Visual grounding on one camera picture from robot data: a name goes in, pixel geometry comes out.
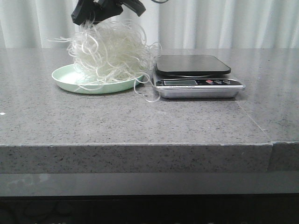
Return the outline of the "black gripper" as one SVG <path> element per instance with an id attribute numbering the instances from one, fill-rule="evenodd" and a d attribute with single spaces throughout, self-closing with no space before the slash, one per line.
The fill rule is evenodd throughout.
<path id="1" fill-rule="evenodd" d="M 76 25 L 91 21 L 96 6 L 94 21 L 104 21 L 120 15 L 123 12 L 122 5 L 135 12 L 137 16 L 141 16 L 146 11 L 139 0 L 99 0 L 96 4 L 93 0 L 79 0 L 71 14 L 71 19 Z"/>

